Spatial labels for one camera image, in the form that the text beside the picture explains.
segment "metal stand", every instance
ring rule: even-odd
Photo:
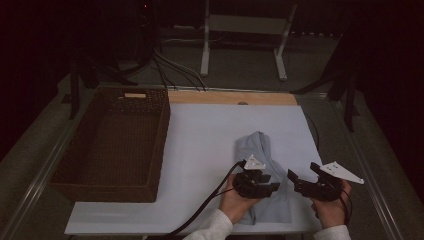
[[[292,94],[305,94],[327,82],[335,81],[333,86],[328,91],[328,99],[330,101],[340,101],[343,94],[346,92],[346,104],[345,104],[345,116],[344,120],[347,128],[354,132],[353,129],[353,116],[358,115],[355,111],[355,86],[356,79],[359,69],[348,69],[345,71],[339,70],[336,71],[327,77],[321,77],[318,81],[313,82],[312,84],[296,90],[291,91]]]
[[[290,33],[296,8],[297,5],[293,4],[287,19],[215,15],[210,14],[209,0],[206,0],[205,37],[200,75],[207,76],[209,72],[209,31],[261,33],[281,35],[281,44],[278,48],[274,49],[274,57],[279,78],[281,80],[287,80],[287,73],[281,56]]]
[[[97,63],[95,60],[91,59],[89,56],[84,55],[79,50],[75,50],[75,53],[71,56],[70,64],[70,77],[71,77],[71,115],[70,119],[74,119],[75,115],[79,110],[79,77],[85,85],[86,88],[96,88],[99,84],[97,80],[96,73],[93,69],[96,69],[97,72],[108,75],[116,82],[121,83],[126,86],[136,86],[137,83],[128,81],[125,77],[121,76],[119,73],[114,72],[106,66],[102,66]]]

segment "white sleeve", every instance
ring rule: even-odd
[[[221,210],[216,209],[200,229],[184,240],[224,240],[233,231],[233,223]]]
[[[314,235],[315,240],[350,240],[346,225],[327,228]]]

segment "wicker basket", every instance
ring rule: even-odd
[[[99,88],[49,185],[73,201],[156,201],[166,90]]]

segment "dark background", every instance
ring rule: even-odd
[[[102,6],[107,3],[88,2],[9,0],[1,3],[0,159],[57,94],[56,84],[69,73],[69,56],[75,48],[88,44],[86,48],[98,55],[104,54],[112,62],[119,58],[116,54],[119,39],[111,37],[111,29],[116,31],[117,26],[128,29],[131,23],[123,18],[115,23],[117,25],[110,26],[107,18],[101,18],[105,16]],[[242,2],[217,0],[212,9],[218,13],[253,16],[286,14],[279,9],[287,9],[283,6],[287,2],[278,3],[282,4],[281,8],[259,6],[255,1]],[[353,36],[341,38],[326,71],[344,68],[355,62],[352,59],[360,59],[355,62],[361,66],[357,87],[364,93],[418,195],[424,199],[419,186],[424,180],[421,173],[424,169],[422,4],[412,1],[297,2],[293,34]],[[198,28],[203,24],[203,1],[162,0],[155,4],[161,27]],[[145,47],[143,51],[148,51],[147,45],[141,42],[140,49]]]

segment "folded shirt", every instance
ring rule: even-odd
[[[280,187],[270,198],[262,199],[247,211],[239,222],[253,225],[256,222],[290,223],[290,208],[287,198],[287,173],[281,165],[271,159],[270,138],[262,132],[254,132],[236,141],[236,162],[248,159],[252,154],[265,164],[263,174],[271,175],[269,183],[279,182]]]

